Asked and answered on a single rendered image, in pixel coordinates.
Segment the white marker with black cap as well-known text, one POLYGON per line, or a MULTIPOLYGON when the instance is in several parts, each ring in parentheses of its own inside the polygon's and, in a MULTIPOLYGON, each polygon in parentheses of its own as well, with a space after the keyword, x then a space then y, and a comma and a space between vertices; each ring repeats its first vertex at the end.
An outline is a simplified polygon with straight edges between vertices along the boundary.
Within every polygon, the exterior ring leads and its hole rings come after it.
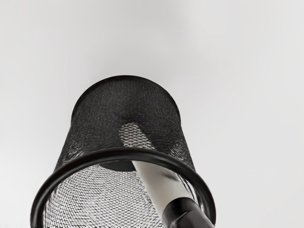
MULTIPOLYGON (((157 150, 163 145, 166 152, 192 164, 179 125, 169 125, 168 129, 161 128, 155 134, 145 134, 136 123, 126 123, 119 130, 125 147, 157 150)), ((165 228, 215 228, 187 190, 185 181, 177 174, 143 161, 133 161, 133 165, 165 228)))

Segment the black mesh pen holder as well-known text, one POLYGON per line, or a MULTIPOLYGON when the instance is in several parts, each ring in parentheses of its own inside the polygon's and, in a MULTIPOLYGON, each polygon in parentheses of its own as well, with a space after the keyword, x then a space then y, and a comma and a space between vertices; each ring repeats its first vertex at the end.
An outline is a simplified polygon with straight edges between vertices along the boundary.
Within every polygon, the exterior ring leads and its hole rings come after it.
POLYGON ((147 135, 179 125, 178 107, 158 84, 137 76, 114 76, 89 87, 78 99, 52 175, 31 209, 31 228, 165 228, 133 161, 167 168, 215 227, 216 208, 193 163, 166 152, 125 147, 122 125, 136 123, 147 135))

